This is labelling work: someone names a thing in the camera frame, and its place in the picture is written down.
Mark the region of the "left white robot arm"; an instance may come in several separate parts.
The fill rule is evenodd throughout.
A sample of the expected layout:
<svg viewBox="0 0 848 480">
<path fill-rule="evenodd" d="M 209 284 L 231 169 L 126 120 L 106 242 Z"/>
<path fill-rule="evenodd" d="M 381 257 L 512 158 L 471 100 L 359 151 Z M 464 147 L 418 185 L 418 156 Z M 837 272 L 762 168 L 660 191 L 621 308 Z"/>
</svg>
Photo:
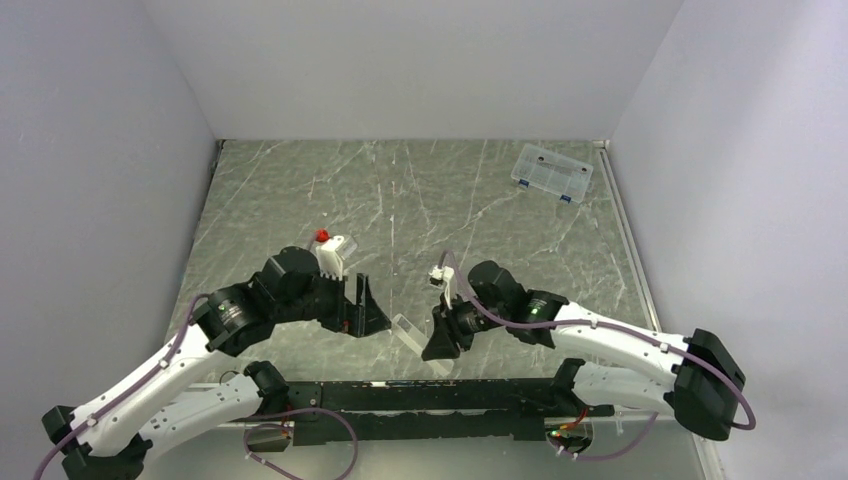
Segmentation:
<svg viewBox="0 0 848 480">
<path fill-rule="evenodd" d="M 366 275 L 357 276 L 357 296 L 347 299 L 339 244 L 286 247 L 249 280 L 196 296 L 176 334 L 132 373 L 85 404 L 43 416 L 49 457 L 61 459 L 70 479 L 135 479 L 147 463 L 223 423 L 279 417 L 288 386 L 267 361 L 190 401 L 181 394 L 280 324 L 316 321 L 355 338 L 388 330 Z"/>
</svg>

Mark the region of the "white remote control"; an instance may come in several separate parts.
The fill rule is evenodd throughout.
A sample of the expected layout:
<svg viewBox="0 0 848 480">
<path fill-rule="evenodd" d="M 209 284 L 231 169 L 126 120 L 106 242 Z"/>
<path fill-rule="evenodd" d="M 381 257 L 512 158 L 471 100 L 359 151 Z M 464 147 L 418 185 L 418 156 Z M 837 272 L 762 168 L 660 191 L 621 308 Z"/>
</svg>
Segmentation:
<svg viewBox="0 0 848 480">
<path fill-rule="evenodd" d="M 453 370 L 452 360 L 424 360 L 422 353 L 428 342 L 428 337 L 403 314 L 395 315 L 392 320 L 392 332 L 419 359 L 428 365 L 437 378 L 446 378 Z"/>
</svg>

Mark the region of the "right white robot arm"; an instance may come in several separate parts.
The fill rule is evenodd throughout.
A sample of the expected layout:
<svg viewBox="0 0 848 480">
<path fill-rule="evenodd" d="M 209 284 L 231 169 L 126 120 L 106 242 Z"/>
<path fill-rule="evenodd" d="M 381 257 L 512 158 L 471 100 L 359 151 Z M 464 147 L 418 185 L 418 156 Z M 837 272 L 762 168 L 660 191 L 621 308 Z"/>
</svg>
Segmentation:
<svg viewBox="0 0 848 480">
<path fill-rule="evenodd" d="M 646 410 L 714 441 L 757 425 L 743 394 L 746 376 L 710 331 L 680 335 L 615 320 L 564 296 L 526 289 L 494 261 L 463 277 L 442 259 L 428 276 L 441 294 L 425 361 L 456 359 L 478 334 L 502 328 L 524 344 L 566 353 L 550 391 L 564 415 L 606 406 Z"/>
</svg>

